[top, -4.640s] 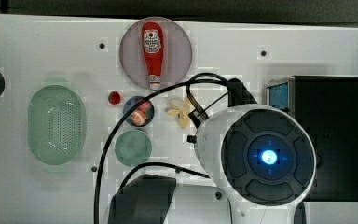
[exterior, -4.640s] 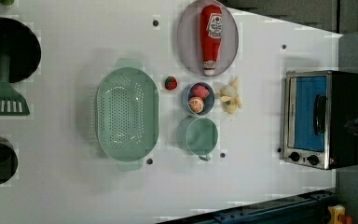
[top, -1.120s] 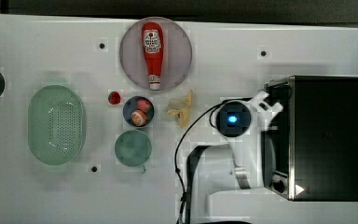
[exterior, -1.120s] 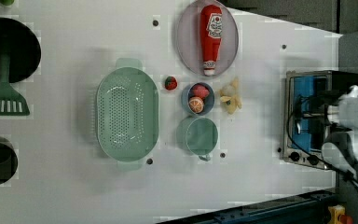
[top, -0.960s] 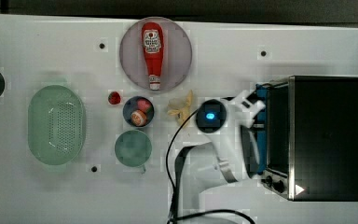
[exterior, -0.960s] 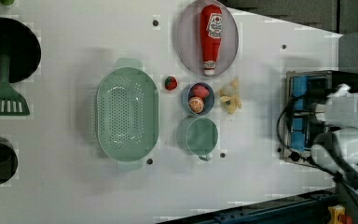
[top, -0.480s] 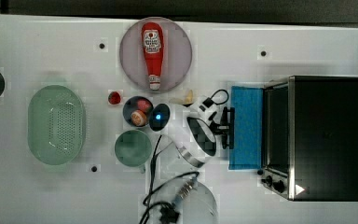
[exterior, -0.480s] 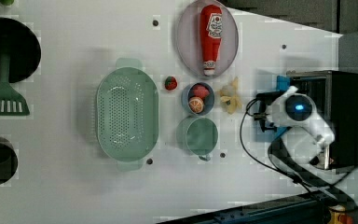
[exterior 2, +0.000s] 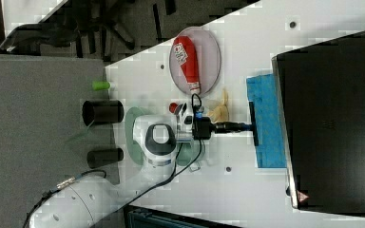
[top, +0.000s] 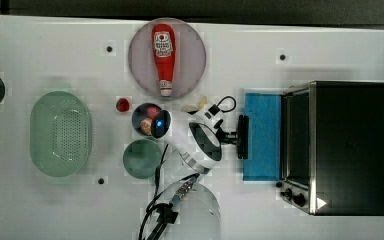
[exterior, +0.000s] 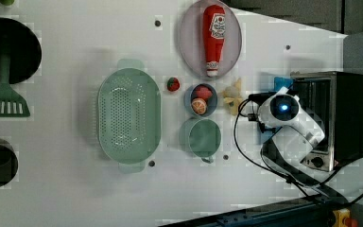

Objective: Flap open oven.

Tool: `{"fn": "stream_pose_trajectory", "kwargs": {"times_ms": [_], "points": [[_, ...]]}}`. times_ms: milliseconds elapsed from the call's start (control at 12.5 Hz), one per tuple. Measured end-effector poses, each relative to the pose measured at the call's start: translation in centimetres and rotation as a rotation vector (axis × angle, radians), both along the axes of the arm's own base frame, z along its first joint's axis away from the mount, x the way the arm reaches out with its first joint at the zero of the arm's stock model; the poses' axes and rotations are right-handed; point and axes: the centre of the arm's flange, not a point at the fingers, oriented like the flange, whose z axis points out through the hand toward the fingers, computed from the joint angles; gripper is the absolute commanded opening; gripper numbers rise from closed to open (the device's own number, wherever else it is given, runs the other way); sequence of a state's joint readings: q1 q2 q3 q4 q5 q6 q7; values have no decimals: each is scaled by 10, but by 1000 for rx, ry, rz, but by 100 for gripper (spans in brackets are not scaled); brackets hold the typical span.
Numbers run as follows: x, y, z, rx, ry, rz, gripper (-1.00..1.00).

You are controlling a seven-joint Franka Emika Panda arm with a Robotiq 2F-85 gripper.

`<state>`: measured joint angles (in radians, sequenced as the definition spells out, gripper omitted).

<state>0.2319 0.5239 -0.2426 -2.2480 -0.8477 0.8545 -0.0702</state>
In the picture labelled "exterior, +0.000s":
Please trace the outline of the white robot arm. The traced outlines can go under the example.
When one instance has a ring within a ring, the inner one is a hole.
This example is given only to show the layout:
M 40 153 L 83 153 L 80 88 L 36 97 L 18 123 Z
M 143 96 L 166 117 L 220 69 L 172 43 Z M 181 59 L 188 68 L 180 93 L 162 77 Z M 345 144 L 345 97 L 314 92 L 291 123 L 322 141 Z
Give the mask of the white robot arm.
M 347 199 L 335 189 L 310 175 L 310 168 L 301 164 L 324 138 L 320 124 L 302 107 L 299 98 L 282 87 L 278 92 L 257 94 L 257 121 L 261 131 L 274 130 L 263 144 L 264 162 L 278 173 L 283 173 L 293 183 L 302 183 L 336 203 Z

